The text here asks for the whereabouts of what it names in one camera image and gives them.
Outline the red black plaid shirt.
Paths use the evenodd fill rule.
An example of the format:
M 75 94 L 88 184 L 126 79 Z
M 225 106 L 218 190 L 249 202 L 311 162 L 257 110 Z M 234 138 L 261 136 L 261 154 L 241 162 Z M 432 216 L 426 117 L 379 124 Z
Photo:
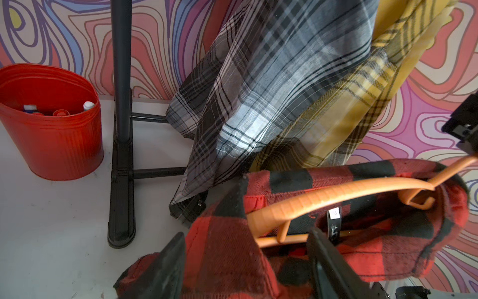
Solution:
M 207 207 L 185 236 L 180 299 L 314 299 L 306 242 L 261 248 L 246 215 L 332 186 L 375 178 L 427 182 L 447 167 L 392 159 L 244 175 Z M 431 195 L 431 209 L 403 204 L 391 191 L 344 201 L 291 221 L 288 235 L 320 229 L 366 283 L 426 275 L 436 253 L 454 240 L 469 215 L 469 191 L 459 174 Z

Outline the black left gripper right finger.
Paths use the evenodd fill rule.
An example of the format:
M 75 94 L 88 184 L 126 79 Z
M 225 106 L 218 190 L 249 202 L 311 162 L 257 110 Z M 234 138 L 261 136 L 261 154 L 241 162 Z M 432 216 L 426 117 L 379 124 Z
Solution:
M 390 296 L 378 282 L 364 282 L 343 256 L 317 228 L 307 237 L 311 263 L 311 285 L 315 299 L 388 299 Z

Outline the orange hanger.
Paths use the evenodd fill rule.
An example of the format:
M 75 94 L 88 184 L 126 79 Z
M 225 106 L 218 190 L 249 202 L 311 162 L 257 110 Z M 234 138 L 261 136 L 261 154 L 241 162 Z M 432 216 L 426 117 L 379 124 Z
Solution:
M 320 189 L 254 211 L 247 214 L 246 219 L 255 242 L 261 248 L 304 243 L 307 234 L 288 235 L 293 219 L 351 199 L 391 191 L 398 192 L 398 199 L 403 204 L 428 210 L 435 202 L 431 192 L 477 161 L 477 154 L 463 157 L 427 182 L 412 178 L 375 178 Z

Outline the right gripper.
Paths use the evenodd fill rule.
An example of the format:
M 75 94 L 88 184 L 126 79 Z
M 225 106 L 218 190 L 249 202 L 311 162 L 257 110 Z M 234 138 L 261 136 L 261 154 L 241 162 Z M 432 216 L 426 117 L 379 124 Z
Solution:
M 451 114 L 441 131 L 458 139 L 457 147 L 467 154 L 478 153 L 478 93 L 472 93 Z

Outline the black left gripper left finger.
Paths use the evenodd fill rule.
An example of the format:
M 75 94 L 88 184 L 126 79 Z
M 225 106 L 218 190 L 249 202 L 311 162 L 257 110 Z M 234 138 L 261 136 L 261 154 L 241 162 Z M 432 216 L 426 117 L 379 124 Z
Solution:
M 185 261 L 185 236 L 179 232 L 162 251 L 139 258 L 121 274 L 121 298 L 181 298 Z

